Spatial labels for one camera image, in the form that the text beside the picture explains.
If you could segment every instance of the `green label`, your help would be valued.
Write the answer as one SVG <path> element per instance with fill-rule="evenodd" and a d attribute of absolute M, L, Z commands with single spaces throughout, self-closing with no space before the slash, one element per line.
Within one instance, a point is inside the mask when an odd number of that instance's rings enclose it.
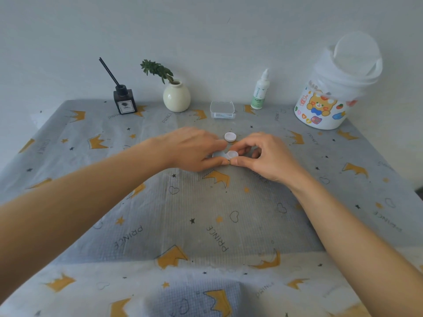
<path fill-rule="evenodd" d="M 256 109 L 261 109 L 263 107 L 264 99 L 257 99 L 255 97 L 251 100 L 251 106 Z"/>

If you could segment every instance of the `vase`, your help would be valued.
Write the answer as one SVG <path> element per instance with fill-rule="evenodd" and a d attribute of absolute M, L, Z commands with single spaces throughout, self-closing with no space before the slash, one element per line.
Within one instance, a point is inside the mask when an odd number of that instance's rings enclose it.
<path fill-rule="evenodd" d="M 169 82 L 169 85 L 163 92 L 163 102 L 165 103 L 166 108 L 172 112 L 185 111 L 191 103 L 189 90 L 179 80 L 174 80 L 173 82 L 177 84 Z"/>

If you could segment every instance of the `hand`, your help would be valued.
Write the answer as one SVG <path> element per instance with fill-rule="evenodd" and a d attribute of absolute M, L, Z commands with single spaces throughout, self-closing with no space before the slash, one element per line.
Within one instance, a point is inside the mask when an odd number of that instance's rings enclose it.
<path fill-rule="evenodd" d="M 254 146 L 257 148 L 251 158 L 244 157 Z M 300 172 L 305 171 L 282 140 L 271 134 L 252 133 L 229 150 L 235 150 L 240 155 L 230 160 L 231 165 L 247 167 L 267 179 L 285 185 L 292 183 Z"/>
<path fill-rule="evenodd" d="M 165 168 L 202 171 L 229 164 L 224 157 L 207 158 L 216 151 L 224 150 L 228 143 L 205 130 L 183 127 L 151 140 L 153 146 L 161 147 L 161 154 L 167 161 Z"/>

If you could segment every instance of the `transparent plastic container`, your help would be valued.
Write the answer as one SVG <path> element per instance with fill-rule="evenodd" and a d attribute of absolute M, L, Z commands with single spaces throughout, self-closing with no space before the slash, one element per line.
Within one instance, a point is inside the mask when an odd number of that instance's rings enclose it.
<path fill-rule="evenodd" d="M 212 118 L 216 119 L 233 119 L 236 115 L 235 107 L 232 101 L 212 101 L 210 104 L 210 114 Z"/>

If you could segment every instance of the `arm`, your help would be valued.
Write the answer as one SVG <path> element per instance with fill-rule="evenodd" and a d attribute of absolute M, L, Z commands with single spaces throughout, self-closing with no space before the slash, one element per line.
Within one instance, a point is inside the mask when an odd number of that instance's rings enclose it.
<path fill-rule="evenodd" d="M 252 158 L 242 156 L 257 146 Z M 350 213 L 274 136 L 254 133 L 234 144 L 230 160 L 288 186 L 321 242 L 370 314 L 423 316 L 423 275 Z"/>
<path fill-rule="evenodd" d="M 2 205 L 0 304 L 151 176 L 166 168 L 200 171 L 228 164 L 222 157 L 206 159 L 226 144 L 203 130 L 178 129 Z"/>

